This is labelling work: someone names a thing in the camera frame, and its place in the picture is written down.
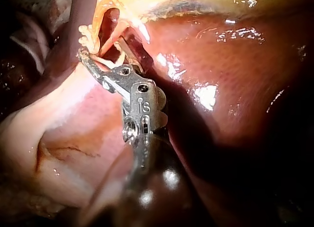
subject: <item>metal grasper jaw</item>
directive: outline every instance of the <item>metal grasper jaw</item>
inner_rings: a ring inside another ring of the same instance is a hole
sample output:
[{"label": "metal grasper jaw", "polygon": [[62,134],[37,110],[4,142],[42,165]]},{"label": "metal grasper jaw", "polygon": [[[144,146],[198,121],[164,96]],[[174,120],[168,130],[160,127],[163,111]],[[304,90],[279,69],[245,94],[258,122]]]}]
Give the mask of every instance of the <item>metal grasper jaw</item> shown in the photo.
[{"label": "metal grasper jaw", "polygon": [[162,112],[166,105],[164,92],[153,80],[137,74],[134,65],[124,64],[104,72],[87,51],[79,50],[78,58],[104,89],[123,97],[124,141],[140,134],[154,133],[167,125],[168,117]]}]

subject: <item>wet tissue surface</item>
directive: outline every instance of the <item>wet tissue surface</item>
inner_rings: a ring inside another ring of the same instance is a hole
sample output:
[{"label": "wet tissue surface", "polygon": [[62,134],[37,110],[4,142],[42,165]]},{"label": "wet tissue surface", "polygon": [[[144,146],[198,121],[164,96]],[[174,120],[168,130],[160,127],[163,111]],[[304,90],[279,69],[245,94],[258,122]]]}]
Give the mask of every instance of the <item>wet tissue surface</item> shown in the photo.
[{"label": "wet tissue surface", "polygon": [[[121,138],[121,98],[96,84],[76,58],[79,26],[96,20],[100,44],[121,29],[147,77],[166,93],[171,142],[215,225],[310,226],[313,0],[99,0],[114,8],[104,20],[101,12],[93,19],[96,0],[73,0],[66,25],[69,2],[13,1],[15,8],[2,7],[12,15],[3,21],[11,29],[1,30],[7,195],[0,196],[0,216],[53,218],[64,207],[89,207],[91,198],[109,202],[103,184],[112,197],[120,189],[103,177],[120,176],[131,157]],[[13,15],[22,7],[36,16],[35,8],[48,3],[37,15],[42,32]],[[17,32],[21,27],[27,35]],[[101,57],[118,54],[110,48]]]}]

